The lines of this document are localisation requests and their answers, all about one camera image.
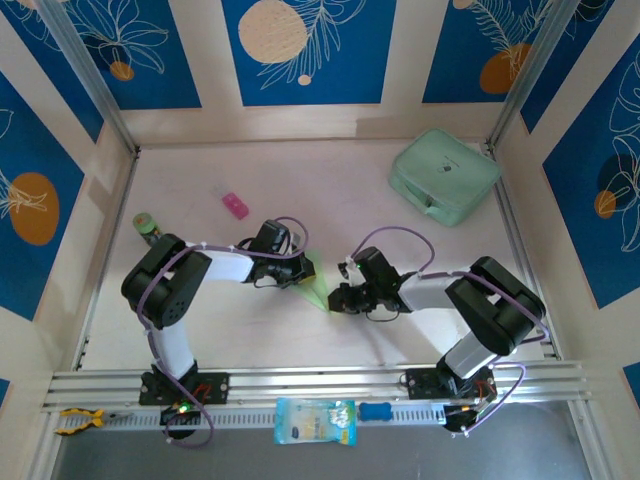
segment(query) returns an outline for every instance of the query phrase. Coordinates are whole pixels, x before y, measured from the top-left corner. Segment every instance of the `white table surface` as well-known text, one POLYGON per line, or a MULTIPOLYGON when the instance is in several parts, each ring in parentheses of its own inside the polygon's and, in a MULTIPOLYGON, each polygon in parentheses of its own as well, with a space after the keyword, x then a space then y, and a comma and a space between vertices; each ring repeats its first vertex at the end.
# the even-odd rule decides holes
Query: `white table surface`
MULTIPOLYGON (((120 286, 148 250, 131 224, 142 211, 165 233, 230 245, 254 236, 268 218, 291 215, 322 252, 329 290, 342 280, 336 264, 373 229, 402 225, 435 245, 430 271, 467 268, 490 255, 512 272, 515 261, 493 194, 465 222, 444 227, 420 214, 387 184, 406 141, 314 141, 221 144, 143 150, 104 282, 90 319, 83 369, 145 369, 152 357, 120 286), (211 193, 216 179, 249 206, 236 220, 211 193)), ((428 258, 420 240, 403 232, 372 239, 400 273, 428 258)), ((209 282, 185 316, 191 348, 204 368, 305 367, 434 363, 468 331, 453 310, 401 315, 386 324, 330 314, 292 291, 209 282)), ((542 359, 538 344, 512 355, 542 359)))

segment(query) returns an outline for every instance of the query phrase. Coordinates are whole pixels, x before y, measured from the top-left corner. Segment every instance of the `yellow tool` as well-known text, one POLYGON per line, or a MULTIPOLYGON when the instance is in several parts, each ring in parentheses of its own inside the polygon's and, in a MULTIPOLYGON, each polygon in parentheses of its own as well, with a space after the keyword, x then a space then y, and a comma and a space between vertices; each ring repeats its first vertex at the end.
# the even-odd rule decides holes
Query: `yellow tool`
POLYGON ((84 432, 91 427, 101 428, 104 427, 106 423, 112 422, 119 418, 128 417, 130 415, 133 415, 133 413, 111 413, 105 412, 104 410, 85 410, 84 408, 68 408, 67 410, 63 410, 60 412, 61 417, 69 417, 71 415, 84 415, 85 417, 89 417, 90 420, 87 423, 83 423, 79 427, 59 428, 56 430, 56 433, 58 435, 63 435, 66 437, 69 435, 75 435, 76 433, 84 432))

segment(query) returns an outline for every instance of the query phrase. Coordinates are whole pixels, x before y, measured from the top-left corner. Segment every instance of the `gray floor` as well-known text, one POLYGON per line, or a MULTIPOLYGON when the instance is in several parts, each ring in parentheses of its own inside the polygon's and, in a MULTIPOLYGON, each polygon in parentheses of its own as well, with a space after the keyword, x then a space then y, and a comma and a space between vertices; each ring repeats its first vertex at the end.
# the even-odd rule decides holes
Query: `gray floor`
POLYGON ((159 432, 87 431, 63 440, 54 479, 589 479, 566 405, 507 405, 470 438, 441 427, 363 427, 358 445, 273 444, 271 430, 219 430, 183 450, 159 432))

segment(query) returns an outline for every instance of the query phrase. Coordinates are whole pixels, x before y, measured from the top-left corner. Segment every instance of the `blue plastic packet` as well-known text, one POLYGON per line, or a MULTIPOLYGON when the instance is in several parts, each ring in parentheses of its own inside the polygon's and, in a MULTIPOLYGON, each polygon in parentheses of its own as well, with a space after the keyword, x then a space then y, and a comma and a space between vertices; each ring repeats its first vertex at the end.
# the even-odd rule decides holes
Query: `blue plastic packet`
POLYGON ((275 442, 338 442, 356 444, 356 404, 353 400, 279 398, 276 404, 275 442))

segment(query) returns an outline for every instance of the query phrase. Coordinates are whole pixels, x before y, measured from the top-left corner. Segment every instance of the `pink object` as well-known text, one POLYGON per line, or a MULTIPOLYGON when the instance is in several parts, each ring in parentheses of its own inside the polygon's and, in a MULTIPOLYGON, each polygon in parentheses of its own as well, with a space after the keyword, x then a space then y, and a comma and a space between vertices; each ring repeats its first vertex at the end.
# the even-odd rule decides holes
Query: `pink object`
POLYGON ((224 197, 222 197, 222 203, 227 207, 233 216, 238 220, 242 220, 244 217, 249 215, 249 207, 247 207, 242 200, 233 192, 227 193, 224 197))

